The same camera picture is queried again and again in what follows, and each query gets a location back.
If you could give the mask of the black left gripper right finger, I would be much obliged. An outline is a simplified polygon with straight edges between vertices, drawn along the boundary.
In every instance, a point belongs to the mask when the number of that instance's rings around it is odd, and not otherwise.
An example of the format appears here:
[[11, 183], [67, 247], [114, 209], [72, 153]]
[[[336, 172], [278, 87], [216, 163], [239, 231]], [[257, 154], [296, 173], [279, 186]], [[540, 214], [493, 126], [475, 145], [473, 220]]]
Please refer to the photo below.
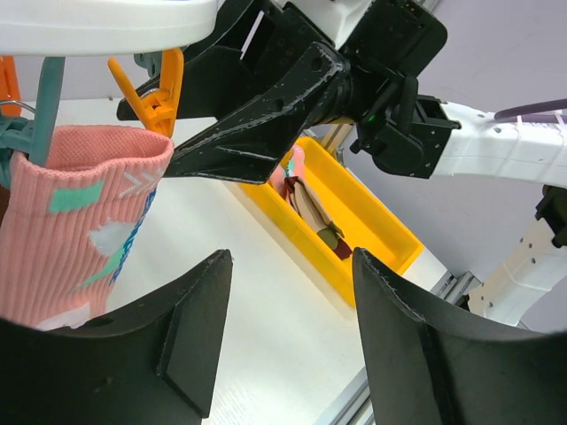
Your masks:
[[353, 253], [353, 286], [379, 424], [563, 424], [566, 335], [470, 313]]

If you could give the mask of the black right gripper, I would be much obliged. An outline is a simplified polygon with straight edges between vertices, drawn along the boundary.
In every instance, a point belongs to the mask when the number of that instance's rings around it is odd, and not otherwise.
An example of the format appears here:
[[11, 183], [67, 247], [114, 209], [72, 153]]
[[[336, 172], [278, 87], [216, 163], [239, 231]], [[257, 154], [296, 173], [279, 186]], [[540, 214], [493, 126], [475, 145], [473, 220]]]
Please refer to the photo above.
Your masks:
[[226, 1], [214, 31], [184, 52], [177, 117], [218, 121], [175, 148], [164, 176], [262, 184], [302, 131], [349, 120], [347, 41], [297, 1]]

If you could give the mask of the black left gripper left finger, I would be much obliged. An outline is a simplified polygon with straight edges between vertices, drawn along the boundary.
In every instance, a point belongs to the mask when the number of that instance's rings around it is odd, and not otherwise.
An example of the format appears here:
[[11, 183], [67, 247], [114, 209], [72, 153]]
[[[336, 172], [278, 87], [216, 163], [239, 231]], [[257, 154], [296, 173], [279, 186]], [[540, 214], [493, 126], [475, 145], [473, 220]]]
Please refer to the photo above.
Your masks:
[[190, 271], [77, 329], [1, 323], [4, 424], [199, 424], [212, 407], [233, 261]]

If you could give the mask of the pink patterned sock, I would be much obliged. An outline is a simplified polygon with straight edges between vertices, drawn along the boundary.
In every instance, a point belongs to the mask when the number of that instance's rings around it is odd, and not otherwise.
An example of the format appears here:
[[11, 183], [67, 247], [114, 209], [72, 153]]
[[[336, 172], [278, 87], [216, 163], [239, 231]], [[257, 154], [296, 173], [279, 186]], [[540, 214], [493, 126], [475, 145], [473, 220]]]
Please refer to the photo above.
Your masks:
[[40, 330], [105, 313], [174, 152], [164, 135], [61, 126], [37, 166], [12, 156], [1, 224], [1, 315]]

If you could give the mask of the white round clip hanger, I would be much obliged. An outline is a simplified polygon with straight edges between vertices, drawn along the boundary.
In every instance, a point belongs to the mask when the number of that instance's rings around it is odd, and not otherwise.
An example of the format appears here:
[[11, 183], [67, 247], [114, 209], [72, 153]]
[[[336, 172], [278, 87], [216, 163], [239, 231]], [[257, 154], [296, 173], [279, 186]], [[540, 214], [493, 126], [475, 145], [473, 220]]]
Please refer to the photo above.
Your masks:
[[79, 57], [168, 50], [214, 29], [216, 1], [19, 0], [1, 3], [1, 53]]

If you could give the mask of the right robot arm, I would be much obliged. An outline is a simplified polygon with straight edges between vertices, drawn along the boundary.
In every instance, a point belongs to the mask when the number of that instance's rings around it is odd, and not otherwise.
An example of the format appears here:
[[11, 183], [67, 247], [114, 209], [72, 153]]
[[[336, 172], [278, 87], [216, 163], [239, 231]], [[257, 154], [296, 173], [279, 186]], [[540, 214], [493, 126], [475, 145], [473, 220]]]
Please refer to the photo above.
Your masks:
[[356, 129], [354, 153], [382, 172], [537, 182], [543, 198], [518, 246], [478, 286], [473, 313], [515, 326], [566, 275], [566, 119], [551, 102], [483, 112], [418, 91], [447, 41], [417, 1], [226, 1], [213, 32], [183, 54], [179, 119], [215, 123], [175, 148], [166, 177], [236, 182], [347, 302], [361, 247], [419, 276], [423, 245], [314, 140]]

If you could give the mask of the orange open clip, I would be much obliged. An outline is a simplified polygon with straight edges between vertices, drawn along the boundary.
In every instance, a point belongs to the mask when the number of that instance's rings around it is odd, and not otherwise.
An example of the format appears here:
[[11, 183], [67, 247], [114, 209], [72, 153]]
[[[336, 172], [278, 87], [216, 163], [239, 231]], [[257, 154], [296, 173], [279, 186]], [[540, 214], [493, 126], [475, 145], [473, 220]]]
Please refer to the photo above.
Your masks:
[[172, 137], [183, 84], [183, 53], [180, 48], [162, 52], [159, 87], [140, 97], [115, 58], [108, 68], [128, 105], [147, 130]]

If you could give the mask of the teal clip lower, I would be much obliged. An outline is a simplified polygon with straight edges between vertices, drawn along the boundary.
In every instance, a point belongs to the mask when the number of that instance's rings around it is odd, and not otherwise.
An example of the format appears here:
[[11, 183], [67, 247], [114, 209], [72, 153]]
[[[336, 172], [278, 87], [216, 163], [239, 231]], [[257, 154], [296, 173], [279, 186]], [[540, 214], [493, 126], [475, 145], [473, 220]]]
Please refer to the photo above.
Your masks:
[[10, 161], [15, 151], [30, 162], [44, 166], [50, 153], [63, 84], [65, 57], [43, 60], [35, 107], [16, 99], [2, 99], [1, 106], [14, 104], [34, 114], [32, 120], [1, 113], [1, 185], [11, 185]]

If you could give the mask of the tan brown sock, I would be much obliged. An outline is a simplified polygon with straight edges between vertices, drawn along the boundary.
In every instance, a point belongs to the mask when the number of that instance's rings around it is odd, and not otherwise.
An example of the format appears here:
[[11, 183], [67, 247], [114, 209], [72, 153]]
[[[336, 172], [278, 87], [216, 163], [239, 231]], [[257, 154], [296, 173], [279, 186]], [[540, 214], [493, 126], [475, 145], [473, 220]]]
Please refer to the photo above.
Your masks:
[[303, 180], [299, 177], [286, 177], [285, 186], [291, 207], [315, 233], [334, 226], [318, 196]]

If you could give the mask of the dark red sock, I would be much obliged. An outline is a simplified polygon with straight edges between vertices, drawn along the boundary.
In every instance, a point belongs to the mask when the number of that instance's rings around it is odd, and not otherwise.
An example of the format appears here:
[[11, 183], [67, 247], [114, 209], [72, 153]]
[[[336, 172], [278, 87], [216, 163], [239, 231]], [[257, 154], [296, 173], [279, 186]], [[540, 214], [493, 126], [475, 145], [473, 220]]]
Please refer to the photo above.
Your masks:
[[333, 252], [340, 260], [349, 259], [353, 255], [353, 250], [342, 238], [337, 240], [337, 245], [333, 249]]

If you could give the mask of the yellow plastic bin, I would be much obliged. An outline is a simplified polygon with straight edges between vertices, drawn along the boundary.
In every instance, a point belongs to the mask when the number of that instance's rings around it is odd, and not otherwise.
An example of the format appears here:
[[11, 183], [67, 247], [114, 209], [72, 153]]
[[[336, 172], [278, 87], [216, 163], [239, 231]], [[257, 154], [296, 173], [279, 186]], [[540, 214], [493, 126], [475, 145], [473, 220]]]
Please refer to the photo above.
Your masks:
[[423, 251], [423, 244], [318, 142], [302, 137], [305, 179], [333, 220], [332, 228], [315, 233], [268, 183], [241, 184], [244, 193], [271, 219], [349, 304], [353, 292], [353, 255], [340, 260], [333, 252], [342, 238], [353, 250], [363, 248], [397, 274], [404, 274]]

